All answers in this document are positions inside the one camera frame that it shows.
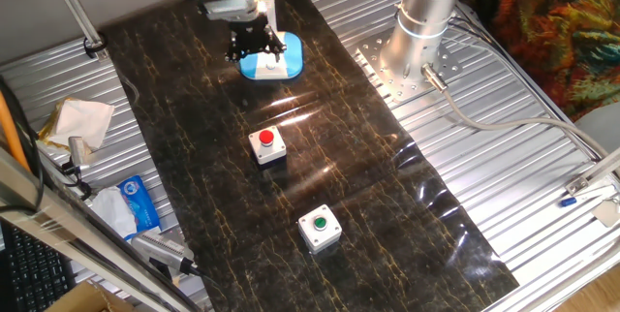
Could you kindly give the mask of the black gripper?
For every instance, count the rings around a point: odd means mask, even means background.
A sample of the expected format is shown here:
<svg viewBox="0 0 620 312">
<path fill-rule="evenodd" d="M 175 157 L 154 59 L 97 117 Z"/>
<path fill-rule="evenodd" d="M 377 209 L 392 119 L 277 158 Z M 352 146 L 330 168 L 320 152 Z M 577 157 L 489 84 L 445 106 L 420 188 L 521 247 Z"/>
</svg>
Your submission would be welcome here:
<svg viewBox="0 0 620 312">
<path fill-rule="evenodd" d="M 279 57 L 287 46 L 280 41 L 271 28 L 266 28 L 267 25 L 268 18 L 265 14 L 258 14 L 256 18 L 249 21 L 231 21 L 229 27 L 232 33 L 225 60 L 238 63 L 255 52 L 254 43 L 257 52 L 270 53 Z"/>
</svg>

